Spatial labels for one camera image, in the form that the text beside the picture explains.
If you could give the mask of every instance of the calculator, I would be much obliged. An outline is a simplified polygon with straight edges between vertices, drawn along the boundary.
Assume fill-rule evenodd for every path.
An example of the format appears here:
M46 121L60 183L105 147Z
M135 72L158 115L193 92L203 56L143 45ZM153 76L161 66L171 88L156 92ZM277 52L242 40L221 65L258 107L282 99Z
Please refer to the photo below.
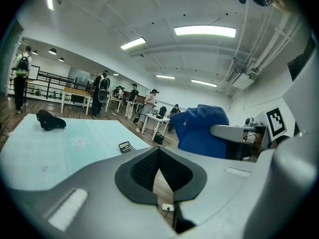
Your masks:
M125 141L119 144L119 148L121 153L127 153L133 150L136 150L133 146L131 146L129 141Z

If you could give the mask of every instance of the electrical outlet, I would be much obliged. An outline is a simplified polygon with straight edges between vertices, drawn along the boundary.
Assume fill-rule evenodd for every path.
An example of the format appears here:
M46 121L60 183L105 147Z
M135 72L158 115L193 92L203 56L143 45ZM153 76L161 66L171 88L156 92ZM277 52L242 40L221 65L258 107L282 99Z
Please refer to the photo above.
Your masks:
M164 210L164 211L167 211L168 207L169 207L170 212L174 211L174 205L162 204L162 206L161 206L162 210Z

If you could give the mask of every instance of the wooden floor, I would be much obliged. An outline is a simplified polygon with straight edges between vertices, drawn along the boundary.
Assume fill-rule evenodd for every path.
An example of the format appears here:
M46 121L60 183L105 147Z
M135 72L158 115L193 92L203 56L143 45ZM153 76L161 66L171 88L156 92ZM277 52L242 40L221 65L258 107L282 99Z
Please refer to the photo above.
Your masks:
M101 110L98 119L99 120L118 120L122 125L124 125L128 130L130 130L133 134L137 135L144 142L149 144L150 146L158 146L155 142L152 141L153 136L153 127L154 121L150 120L148 122L147 129L144 134L137 133L135 131L136 126L133 124L133 120L127 120L123 117L125 114L125 107L121 107L118 115L113 115L117 108L117 102L110 102L108 111ZM15 114L15 106L14 106L14 97L8 98L0 98L0 122L4 124L8 129L5 129L2 133L7 133L8 131L13 131L15 127L21 122L21 120L27 114L36 114L40 109L46 110L53 114L54 116L60 118L73 118L73 119L85 119L85 120L93 120L92 118L92 110L89 109L88 115L85 115L85 109L78 106L70 106L65 105L63 114L61 114L61 104L59 103L51 103L46 101L32 100L28 99L27 105L22 109L22 113L19 115ZM160 126L159 131L162 131L164 125ZM5 143L6 136L0 136L0 151ZM169 147L177 147L178 139L177 135L174 131L171 133L166 133L164 136L163 146ZM166 183L164 177L161 172L158 171L154 183L154 194L158 195L158 204L159 211L164 216L166 211L161 210L161 205L163 203L173 204L173 192L171 188ZM173 219L173 212L170 212L165 220L171 225Z

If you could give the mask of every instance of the light blue mat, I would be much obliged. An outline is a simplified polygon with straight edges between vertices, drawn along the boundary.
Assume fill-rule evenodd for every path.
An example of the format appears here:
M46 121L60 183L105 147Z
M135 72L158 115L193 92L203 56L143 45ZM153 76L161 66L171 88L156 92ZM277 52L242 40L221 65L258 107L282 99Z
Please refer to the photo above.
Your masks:
M121 155L118 145L149 145L117 120L64 119L65 129L44 131L27 115L0 154L1 175L13 189L47 190L84 166Z

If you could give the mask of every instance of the black pants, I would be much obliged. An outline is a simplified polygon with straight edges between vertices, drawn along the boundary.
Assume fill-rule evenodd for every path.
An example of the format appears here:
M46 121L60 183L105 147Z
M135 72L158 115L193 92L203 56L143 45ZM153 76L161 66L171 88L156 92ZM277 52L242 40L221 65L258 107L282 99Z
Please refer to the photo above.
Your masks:
M170 120L168 124L168 132L171 132L171 130L174 128L173 122Z
M99 115L101 108L102 108L102 103L99 101L99 96L93 94L92 115L93 116Z
M15 109L20 111L23 105L23 92L24 92L25 78L22 76L15 77L13 81L14 85L14 101Z

